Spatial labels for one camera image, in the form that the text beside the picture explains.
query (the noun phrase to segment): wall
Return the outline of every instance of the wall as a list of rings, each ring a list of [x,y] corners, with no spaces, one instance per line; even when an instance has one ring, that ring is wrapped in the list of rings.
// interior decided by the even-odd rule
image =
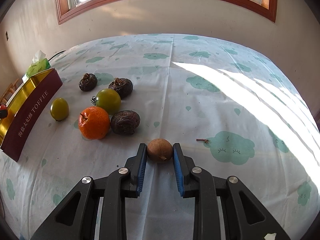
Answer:
[[[85,41],[139,33],[217,37],[269,57],[315,115],[320,109],[320,25],[304,0],[278,0],[276,23],[220,0],[121,0],[57,24],[55,0],[16,0],[0,24],[22,76],[34,53],[49,56]]]
[[[6,47],[0,39],[0,96],[6,90],[10,83],[18,78],[11,60],[7,55]]]

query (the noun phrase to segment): mandarin orange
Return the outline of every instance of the mandarin orange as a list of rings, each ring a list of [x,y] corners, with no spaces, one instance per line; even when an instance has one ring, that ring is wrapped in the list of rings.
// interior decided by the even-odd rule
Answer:
[[[102,139],[110,129],[110,118],[103,108],[91,106],[80,114],[78,126],[85,138]]]

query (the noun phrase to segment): table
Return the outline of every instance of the table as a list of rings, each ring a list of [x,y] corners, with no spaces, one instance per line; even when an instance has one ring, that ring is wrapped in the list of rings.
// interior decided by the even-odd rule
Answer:
[[[90,41],[50,64],[63,81],[53,99],[67,100],[69,117],[52,119],[50,102],[18,163],[0,153],[6,220],[20,239],[29,239],[82,177],[108,176],[155,138],[179,142],[213,176],[239,177],[292,240],[318,213],[320,134],[295,87],[264,55],[214,38],[148,34]],[[84,73],[98,79],[90,92],[78,86]],[[136,111],[140,125],[132,136],[87,140],[78,116],[115,77],[133,82],[121,110]],[[192,239],[193,212],[194,201],[180,198],[172,162],[148,160],[141,196],[126,201],[128,239]]]

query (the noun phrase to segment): metal screw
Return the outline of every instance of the metal screw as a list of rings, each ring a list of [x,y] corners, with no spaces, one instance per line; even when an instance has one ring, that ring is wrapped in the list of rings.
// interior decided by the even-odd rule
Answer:
[[[237,178],[237,177],[234,177],[234,176],[231,176],[231,177],[229,178],[229,181],[230,181],[231,183],[237,183],[237,182],[238,182],[238,178]]]
[[[201,170],[201,168],[200,167],[193,167],[192,168],[192,172],[194,172],[194,173],[200,173],[202,170]]]
[[[82,179],[82,183],[84,183],[84,184],[88,184],[88,183],[90,183],[91,182],[91,178],[90,177],[84,177],[83,179]]]
[[[120,168],[119,173],[120,174],[126,174],[129,170],[127,168]]]

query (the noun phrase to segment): green tomato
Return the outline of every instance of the green tomato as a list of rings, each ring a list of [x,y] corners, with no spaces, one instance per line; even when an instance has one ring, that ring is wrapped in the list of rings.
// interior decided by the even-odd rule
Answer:
[[[103,108],[108,114],[114,115],[119,112],[121,98],[113,89],[103,89],[96,96],[96,106]]]
[[[56,98],[50,107],[50,114],[56,121],[62,121],[69,115],[69,106],[65,99]]]

